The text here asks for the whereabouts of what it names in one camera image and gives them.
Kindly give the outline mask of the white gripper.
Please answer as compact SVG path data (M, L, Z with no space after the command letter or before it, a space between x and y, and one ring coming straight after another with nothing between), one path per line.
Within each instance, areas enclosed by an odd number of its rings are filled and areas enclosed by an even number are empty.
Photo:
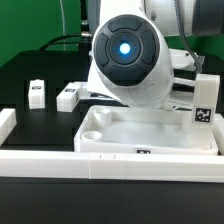
M170 49L174 84L163 109L191 109L195 86L195 60L185 50Z

